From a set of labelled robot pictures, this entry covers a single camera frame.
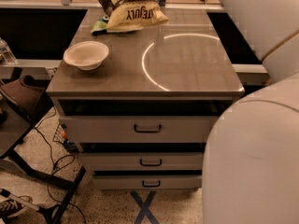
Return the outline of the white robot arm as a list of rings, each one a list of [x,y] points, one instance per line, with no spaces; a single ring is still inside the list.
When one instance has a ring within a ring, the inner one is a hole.
[[[220,1],[272,83],[209,134],[203,224],[299,224],[299,0]]]

